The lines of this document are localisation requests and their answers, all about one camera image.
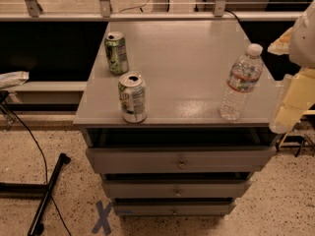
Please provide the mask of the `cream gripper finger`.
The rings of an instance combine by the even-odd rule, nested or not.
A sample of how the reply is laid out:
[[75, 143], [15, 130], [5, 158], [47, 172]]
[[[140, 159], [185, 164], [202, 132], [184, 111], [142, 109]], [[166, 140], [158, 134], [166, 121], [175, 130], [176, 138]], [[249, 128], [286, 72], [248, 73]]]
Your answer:
[[290, 131], [314, 104], [315, 69], [303, 67], [294, 76], [285, 75], [269, 128], [276, 134]]
[[275, 55], [288, 54], [291, 34], [292, 28], [287, 29], [278, 39], [269, 45], [267, 51]]

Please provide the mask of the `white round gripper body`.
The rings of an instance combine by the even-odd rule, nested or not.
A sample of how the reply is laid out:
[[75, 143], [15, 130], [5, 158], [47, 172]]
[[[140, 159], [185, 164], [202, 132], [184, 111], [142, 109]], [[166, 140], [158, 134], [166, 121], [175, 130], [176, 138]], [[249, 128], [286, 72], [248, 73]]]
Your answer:
[[289, 60], [300, 67], [315, 67], [315, 0], [293, 25]]

